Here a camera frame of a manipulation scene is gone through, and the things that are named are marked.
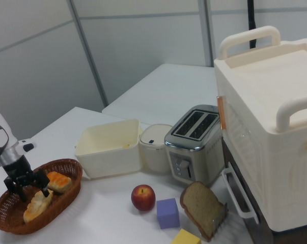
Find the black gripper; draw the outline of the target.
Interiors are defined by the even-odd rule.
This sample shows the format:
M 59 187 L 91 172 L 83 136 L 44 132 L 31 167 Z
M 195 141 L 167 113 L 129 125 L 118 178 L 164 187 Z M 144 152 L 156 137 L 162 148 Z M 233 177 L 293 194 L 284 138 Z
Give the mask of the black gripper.
M 23 191 L 23 187 L 19 184 L 31 184 L 41 190 L 44 197 L 49 196 L 48 184 L 50 182 L 46 173 L 42 169 L 38 169 L 33 172 L 30 164 L 25 156 L 22 156 L 15 162 L 3 166 L 3 169 L 7 173 L 7 177 L 4 180 L 8 191 L 11 194 L 16 194 L 19 198 L 26 202 L 26 195 Z

